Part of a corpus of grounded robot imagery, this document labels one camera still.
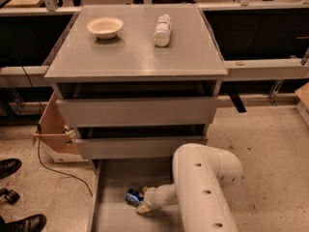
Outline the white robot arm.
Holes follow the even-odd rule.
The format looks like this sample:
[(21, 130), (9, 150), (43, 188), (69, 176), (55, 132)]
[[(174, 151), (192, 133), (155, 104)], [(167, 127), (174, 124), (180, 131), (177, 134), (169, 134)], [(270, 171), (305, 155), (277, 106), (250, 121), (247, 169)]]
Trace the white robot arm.
[(145, 214), (177, 204), (184, 232), (239, 232), (223, 191), (242, 176), (242, 164), (233, 153), (201, 144), (184, 144), (172, 160), (174, 183), (144, 188), (136, 208)]

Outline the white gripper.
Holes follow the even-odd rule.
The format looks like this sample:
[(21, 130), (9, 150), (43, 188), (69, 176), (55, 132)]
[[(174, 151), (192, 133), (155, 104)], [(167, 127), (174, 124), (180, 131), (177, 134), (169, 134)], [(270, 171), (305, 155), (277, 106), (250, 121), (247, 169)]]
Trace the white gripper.
[(166, 205), (166, 194), (163, 188), (142, 187), (141, 195), (144, 195), (142, 206), (136, 208), (136, 213), (146, 214), (150, 210), (155, 210)]

